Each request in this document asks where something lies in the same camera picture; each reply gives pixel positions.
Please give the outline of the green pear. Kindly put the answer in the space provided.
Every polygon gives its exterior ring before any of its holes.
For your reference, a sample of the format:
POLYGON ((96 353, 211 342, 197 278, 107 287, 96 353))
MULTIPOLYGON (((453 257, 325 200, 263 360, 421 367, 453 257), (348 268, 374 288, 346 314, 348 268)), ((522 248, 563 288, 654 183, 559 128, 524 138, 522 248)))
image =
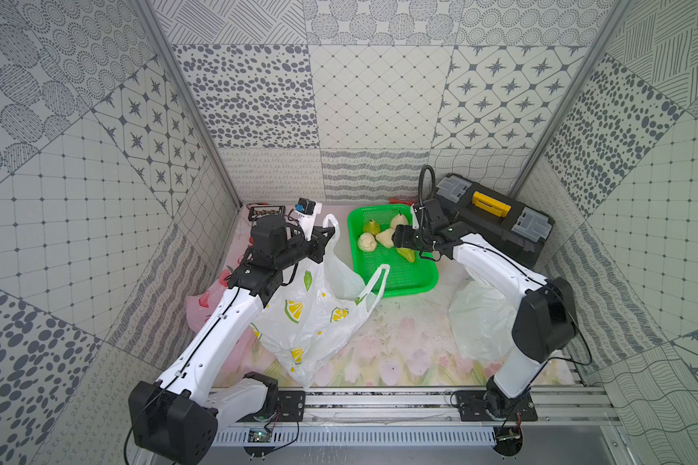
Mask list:
POLYGON ((417 253, 411 249, 408 248, 397 248, 396 249, 397 253, 403 257, 403 259, 407 260, 409 263, 415 263, 417 260, 417 253))

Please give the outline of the pale beige pear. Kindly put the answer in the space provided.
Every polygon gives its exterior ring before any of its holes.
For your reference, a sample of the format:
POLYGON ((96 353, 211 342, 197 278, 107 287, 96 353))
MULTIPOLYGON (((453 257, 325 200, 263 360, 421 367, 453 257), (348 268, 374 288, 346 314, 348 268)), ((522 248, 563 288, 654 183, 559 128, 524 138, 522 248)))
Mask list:
POLYGON ((364 232, 357 241, 358 248, 366 253, 373 252, 377 247, 375 236, 370 232, 364 232))

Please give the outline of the white plastic bag lemon print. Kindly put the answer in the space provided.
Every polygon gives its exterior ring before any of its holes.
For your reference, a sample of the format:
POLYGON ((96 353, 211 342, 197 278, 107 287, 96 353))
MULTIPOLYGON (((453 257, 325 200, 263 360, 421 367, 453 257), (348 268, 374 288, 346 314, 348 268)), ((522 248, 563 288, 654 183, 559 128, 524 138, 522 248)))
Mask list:
POLYGON ((511 335, 517 311, 493 286, 470 281, 449 307, 456 345, 464 358, 491 363, 504 360, 514 347, 511 335))

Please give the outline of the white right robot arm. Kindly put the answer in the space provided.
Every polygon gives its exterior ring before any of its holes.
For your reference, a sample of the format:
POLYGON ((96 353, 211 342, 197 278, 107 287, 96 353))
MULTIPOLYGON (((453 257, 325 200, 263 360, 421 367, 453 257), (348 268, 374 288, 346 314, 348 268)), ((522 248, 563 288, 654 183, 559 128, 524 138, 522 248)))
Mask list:
POLYGON ((395 246, 430 259, 438 252, 474 271, 514 305, 514 349, 487 383, 487 413, 505 422, 529 393, 532 383, 557 350, 577 335, 575 301, 563 278, 548 279, 522 267, 489 244, 484 236, 457 223, 439 230, 398 226, 395 246))

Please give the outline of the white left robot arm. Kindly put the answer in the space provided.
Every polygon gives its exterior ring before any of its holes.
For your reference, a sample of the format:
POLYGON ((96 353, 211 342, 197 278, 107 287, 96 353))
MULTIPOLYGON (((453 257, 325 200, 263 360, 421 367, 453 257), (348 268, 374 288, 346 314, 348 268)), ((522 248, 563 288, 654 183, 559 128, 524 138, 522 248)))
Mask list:
POLYGON ((240 337, 285 286, 284 271, 296 271, 305 260, 322 263, 339 233, 332 215, 322 226, 312 215, 296 217, 295 224, 282 215, 254 223, 253 243, 207 323, 155 382, 140 382, 130 393, 127 443, 174 463, 198 464, 222 426, 276 417, 278 383, 271 377, 250 372, 225 391, 211 389, 240 337))

